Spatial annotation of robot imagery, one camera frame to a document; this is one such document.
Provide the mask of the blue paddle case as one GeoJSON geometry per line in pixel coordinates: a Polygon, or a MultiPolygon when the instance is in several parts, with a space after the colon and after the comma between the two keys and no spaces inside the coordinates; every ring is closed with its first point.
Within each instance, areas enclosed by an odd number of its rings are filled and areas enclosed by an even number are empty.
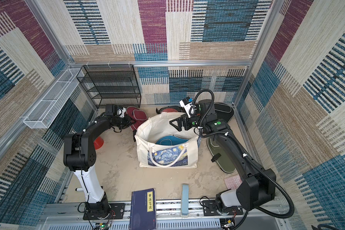
{"type": "Polygon", "coordinates": [[[162,137],[156,141],[157,145],[175,146],[188,142],[189,139],[182,139],[174,135],[162,137]]]}

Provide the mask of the green paddle case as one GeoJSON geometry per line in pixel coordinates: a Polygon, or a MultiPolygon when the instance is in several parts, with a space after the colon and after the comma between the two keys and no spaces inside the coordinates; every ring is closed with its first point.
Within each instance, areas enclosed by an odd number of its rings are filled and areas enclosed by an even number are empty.
{"type": "Polygon", "coordinates": [[[212,155],[211,161],[216,163],[219,168],[227,173],[234,173],[236,168],[224,149],[217,144],[212,137],[207,138],[207,146],[212,155]]]}

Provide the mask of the black paddle case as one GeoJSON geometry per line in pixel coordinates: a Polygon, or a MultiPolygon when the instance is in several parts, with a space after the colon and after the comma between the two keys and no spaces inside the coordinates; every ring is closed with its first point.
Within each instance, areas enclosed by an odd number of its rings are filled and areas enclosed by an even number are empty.
{"type": "Polygon", "coordinates": [[[215,112],[218,119],[223,119],[226,123],[229,123],[234,117],[234,109],[225,103],[214,103],[215,112]]]}

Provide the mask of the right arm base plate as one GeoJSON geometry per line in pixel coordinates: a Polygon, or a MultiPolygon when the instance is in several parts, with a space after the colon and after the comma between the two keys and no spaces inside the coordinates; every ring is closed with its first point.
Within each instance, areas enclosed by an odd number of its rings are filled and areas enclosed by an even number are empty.
{"type": "Polygon", "coordinates": [[[244,214],[243,209],[238,206],[233,206],[231,208],[223,209],[222,211],[220,211],[214,200],[200,200],[199,204],[203,208],[204,216],[240,216],[244,214]]]}

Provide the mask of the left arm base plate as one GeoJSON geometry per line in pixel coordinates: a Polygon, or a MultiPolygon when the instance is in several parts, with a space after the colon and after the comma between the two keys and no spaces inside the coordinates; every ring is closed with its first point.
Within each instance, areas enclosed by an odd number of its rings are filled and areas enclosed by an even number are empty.
{"type": "Polygon", "coordinates": [[[87,205],[84,211],[83,220],[111,220],[123,219],[125,211],[125,203],[109,203],[108,207],[103,208],[94,204],[87,205]]]}

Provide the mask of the clear bagged red paddle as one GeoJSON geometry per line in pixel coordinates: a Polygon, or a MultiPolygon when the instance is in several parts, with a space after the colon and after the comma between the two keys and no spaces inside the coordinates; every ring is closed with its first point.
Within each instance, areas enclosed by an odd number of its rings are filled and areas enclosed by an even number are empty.
{"type": "Polygon", "coordinates": [[[184,112],[184,109],[180,106],[167,106],[167,107],[163,107],[161,109],[158,109],[156,108],[156,113],[157,114],[161,114],[163,112],[167,112],[167,113],[170,113],[170,112],[184,112]]]}

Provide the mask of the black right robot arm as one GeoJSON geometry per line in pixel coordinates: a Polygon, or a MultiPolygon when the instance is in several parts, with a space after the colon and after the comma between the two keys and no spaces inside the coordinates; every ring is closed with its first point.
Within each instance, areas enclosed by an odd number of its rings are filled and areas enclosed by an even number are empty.
{"type": "Polygon", "coordinates": [[[253,159],[237,140],[229,124],[217,117],[213,98],[197,103],[196,99],[186,97],[179,104],[186,114],[170,121],[170,125],[178,131],[188,131],[195,127],[201,138],[212,137],[223,148],[240,175],[242,183],[236,189],[235,197],[246,211],[257,209],[279,219],[288,219],[293,216],[294,203],[285,189],[277,183],[276,174],[271,169],[264,169],[253,159]],[[275,190],[279,190],[288,202],[289,210],[285,214],[277,214],[262,208],[262,205],[275,198],[275,190]]]}

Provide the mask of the maroon paddle case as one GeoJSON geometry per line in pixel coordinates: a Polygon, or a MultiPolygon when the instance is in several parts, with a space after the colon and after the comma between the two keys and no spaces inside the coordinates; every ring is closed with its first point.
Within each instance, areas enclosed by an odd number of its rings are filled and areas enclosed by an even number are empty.
{"type": "Polygon", "coordinates": [[[132,131],[137,131],[138,127],[148,120],[146,113],[139,108],[129,106],[126,110],[127,115],[131,118],[132,131]]]}

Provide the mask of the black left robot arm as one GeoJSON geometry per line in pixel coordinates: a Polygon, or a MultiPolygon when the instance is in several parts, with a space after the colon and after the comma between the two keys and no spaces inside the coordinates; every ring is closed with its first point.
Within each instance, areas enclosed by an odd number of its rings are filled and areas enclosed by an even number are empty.
{"type": "Polygon", "coordinates": [[[64,137],[63,162],[78,178],[85,194],[85,219],[109,219],[112,208],[101,187],[95,171],[96,148],[94,141],[105,131],[121,132],[131,125],[127,109],[116,104],[108,104],[105,112],[79,133],[64,137]]]}

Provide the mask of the white canvas tote bag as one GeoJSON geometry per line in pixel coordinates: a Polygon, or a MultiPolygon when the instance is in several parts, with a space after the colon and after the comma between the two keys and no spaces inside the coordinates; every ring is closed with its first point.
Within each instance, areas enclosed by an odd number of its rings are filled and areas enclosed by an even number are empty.
{"type": "Polygon", "coordinates": [[[136,132],[137,155],[141,168],[197,168],[201,138],[190,129],[178,131],[170,121],[183,113],[169,112],[153,116],[136,132]]]}

